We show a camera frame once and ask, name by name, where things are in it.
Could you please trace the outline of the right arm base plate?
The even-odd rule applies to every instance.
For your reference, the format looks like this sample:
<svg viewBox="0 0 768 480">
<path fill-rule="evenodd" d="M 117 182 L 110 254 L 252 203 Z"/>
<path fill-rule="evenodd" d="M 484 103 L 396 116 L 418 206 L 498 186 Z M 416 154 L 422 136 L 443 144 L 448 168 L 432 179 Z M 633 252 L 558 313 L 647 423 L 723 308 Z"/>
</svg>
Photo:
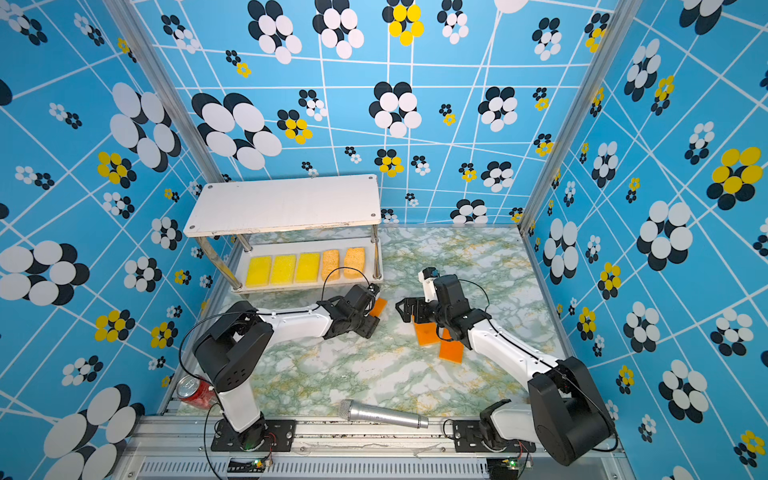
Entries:
<svg viewBox="0 0 768 480">
<path fill-rule="evenodd" d="M 449 424 L 450 429 L 444 433 L 453 441 L 456 453 L 525 455 L 537 451 L 535 443 L 525 440 L 499 438 L 489 442 L 483 436 L 480 420 L 450 420 Z"/>
</svg>

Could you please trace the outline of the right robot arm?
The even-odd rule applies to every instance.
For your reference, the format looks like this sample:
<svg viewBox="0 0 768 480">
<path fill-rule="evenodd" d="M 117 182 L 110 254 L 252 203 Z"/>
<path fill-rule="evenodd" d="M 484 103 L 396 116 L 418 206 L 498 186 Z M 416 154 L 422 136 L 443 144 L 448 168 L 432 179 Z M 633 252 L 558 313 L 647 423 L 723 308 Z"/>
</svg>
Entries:
<svg viewBox="0 0 768 480">
<path fill-rule="evenodd" d="M 526 414 L 508 399 L 480 413 L 478 433 L 485 449 L 501 453 L 509 446 L 536 443 L 568 466 L 599 450 L 602 442 L 617 439 L 615 422 L 583 362 L 545 354 L 504 330 L 488 310 L 471 306 L 464 280 L 454 274 L 428 268 L 419 281 L 423 296 L 405 297 L 395 305 L 402 321 L 431 326 L 439 340 L 486 357 L 528 393 Z"/>
</svg>

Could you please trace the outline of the orange sponge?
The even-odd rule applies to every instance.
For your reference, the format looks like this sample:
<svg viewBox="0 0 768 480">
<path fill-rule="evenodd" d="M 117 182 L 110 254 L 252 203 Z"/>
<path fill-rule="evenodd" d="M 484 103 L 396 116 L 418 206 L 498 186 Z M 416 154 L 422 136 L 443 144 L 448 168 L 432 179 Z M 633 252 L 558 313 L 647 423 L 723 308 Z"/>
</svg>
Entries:
<svg viewBox="0 0 768 480">
<path fill-rule="evenodd" d="M 378 298 L 375 301 L 373 308 L 369 311 L 369 315 L 374 317 L 380 317 L 383 310 L 387 306 L 387 303 L 388 301 L 386 299 Z"/>
<path fill-rule="evenodd" d="M 463 361 L 465 347 L 458 341 L 440 341 L 438 357 L 441 360 L 461 364 Z"/>
<path fill-rule="evenodd" d="M 438 327 L 435 323 L 414 323 L 417 343 L 421 347 L 426 347 L 440 342 Z"/>
</svg>

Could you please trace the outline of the yellow sponge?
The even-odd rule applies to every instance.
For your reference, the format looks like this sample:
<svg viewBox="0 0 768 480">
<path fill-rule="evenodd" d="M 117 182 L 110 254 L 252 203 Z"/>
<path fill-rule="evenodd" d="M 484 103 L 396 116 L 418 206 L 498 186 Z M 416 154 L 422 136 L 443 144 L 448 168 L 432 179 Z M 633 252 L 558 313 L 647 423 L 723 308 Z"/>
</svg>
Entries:
<svg viewBox="0 0 768 480">
<path fill-rule="evenodd" d="M 258 288 L 266 286 L 270 280 L 271 266 L 271 256 L 252 257 L 246 271 L 246 287 Z"/>
<path fill-rule="evenodd" d="M 315 283 L 318 281 L 321 254 L 318 252 L 301 253 L 296 270 L 297 283 Z"/>
<path fill-rule="evenodd" d="M 289 285 L 294 282 L 297 257 L 295 255 L 278 255 L 273 259 L 270 276 L 271 285 Z"/>
</svg>

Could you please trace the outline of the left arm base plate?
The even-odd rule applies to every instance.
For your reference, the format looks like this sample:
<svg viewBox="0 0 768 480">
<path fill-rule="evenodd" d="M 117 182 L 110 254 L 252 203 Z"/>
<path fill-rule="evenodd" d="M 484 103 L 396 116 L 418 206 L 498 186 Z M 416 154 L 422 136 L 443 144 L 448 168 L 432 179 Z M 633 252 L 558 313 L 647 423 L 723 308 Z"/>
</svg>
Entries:
<svg viewBox="0 0 768 480">
<path fill-rule="evenodd" d="M 259 419 L 244 432 L 235 431 L 226 419 L 218 420 L 209 446 L 214 452 L 290 452 L 297 421 Z"/>
</svg>

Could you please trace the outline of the tan porous sponge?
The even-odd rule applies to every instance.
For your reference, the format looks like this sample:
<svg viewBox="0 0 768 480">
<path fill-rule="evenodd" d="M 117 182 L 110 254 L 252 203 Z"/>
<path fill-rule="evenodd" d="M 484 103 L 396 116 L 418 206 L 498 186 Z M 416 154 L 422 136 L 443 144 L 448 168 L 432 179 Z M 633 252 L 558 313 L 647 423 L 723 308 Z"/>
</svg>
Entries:
<svg viewBox="0 0 768 480">
<path fill-rule="evenodd" d="M 346 279 L 362 279 L 366 265 L 366 250 L 363 247 L 349 248 L 344 256 L 342 269 Z"/>
<path fill-rule="evenodd" d="M 326 250 L 321 256 L 321 279 L 326 281 L 337 281 L 340 279 L 341 258 L 338 249 Z"/>
</svg>

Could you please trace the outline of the yellow sponge back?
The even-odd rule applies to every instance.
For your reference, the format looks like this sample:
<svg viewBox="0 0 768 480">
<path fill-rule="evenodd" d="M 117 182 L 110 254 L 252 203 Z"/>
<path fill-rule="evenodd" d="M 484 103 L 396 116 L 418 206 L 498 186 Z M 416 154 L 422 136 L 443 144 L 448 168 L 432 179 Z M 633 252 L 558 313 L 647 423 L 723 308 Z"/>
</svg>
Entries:
<svg viewBox="0 0 768 480">
<path fill-rule="evenodd" d="M 246 271 L 246 287 L 258 288 L 266 286 L 270 280 L 271 266 L 271 256 L 252 257 Z"/>
</svg>

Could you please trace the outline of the orange sponge front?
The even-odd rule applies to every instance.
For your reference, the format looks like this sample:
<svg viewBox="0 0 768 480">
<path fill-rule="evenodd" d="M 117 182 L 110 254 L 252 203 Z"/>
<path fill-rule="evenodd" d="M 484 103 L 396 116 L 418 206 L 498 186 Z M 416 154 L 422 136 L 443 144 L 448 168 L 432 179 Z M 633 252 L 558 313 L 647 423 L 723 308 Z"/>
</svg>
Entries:
<svg viewBox="0 0 768 480">
<path fill-rule="evenodd" d="M 461 364 L 463 361 L 465 347 L 458 341 L 440 341 L 438 357 L 441 360 Z"/>
</svg>

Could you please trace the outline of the orange sponge back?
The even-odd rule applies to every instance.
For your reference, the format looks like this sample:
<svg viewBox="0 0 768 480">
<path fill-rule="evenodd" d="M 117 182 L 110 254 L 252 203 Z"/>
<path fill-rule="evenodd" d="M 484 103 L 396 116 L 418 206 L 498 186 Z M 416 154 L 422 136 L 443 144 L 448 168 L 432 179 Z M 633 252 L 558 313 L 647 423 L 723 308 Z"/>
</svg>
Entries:
<svg viewBox="0 0 768 480">
<path fill-rule="evenodd" d="M 383 310 L 387 306 L 387 303 L 388 301 L 386 299 L 378 298 L 375 301 L 373 308 L 369 311 L 369 315 L 374 317 L 380 317 Z"/>
</svg>

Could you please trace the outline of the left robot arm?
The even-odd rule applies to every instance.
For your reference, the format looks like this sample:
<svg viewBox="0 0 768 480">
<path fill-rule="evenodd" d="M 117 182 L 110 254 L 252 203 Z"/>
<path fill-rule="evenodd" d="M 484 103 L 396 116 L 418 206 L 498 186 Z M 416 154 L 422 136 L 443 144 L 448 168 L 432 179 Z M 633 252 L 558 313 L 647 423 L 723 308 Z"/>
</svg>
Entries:
<svg viewBox="0 0 768 480">
<path fill-rule="evenodd" d="M 354 285 L 344 295 L 298 310 L 259 310 L 239 301 L 200 335 L 192 352 L 220 402 L 225 431 L 235 435 L 236 449 L 279 445 L 279 435 L 268 425 L 250 386 L 265 351 L 304 338 L 329 340 L 348 333 L 370 338 L 379 323 L 372 314 L 379 292 L 376 284 Z"/>
</svg>

